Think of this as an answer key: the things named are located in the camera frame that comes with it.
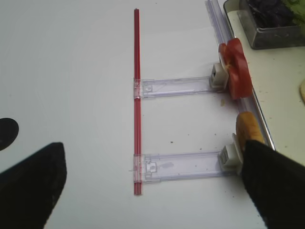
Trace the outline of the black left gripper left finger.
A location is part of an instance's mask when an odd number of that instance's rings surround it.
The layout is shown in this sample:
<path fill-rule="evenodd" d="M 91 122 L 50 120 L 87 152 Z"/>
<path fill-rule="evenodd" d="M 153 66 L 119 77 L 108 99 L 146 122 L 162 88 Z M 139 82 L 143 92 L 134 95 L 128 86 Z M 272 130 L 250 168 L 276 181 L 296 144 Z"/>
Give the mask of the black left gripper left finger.
<path fill-rule="evenodd" d="M 63 143 L 51 143 L 0 174 L 0 227 L 45 227 L 67 179 Z"/>

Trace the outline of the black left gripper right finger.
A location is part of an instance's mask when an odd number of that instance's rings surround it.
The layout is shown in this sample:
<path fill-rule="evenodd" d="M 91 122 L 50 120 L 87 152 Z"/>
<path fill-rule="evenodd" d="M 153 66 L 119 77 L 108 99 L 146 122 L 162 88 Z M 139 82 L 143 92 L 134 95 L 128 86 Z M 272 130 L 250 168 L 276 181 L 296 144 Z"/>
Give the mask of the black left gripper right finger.
<path fill-rule="evenodd" d="M 269 229 L 305 227 L 305 167 L 256 140 L 245 144 L 245 189 Z"/>

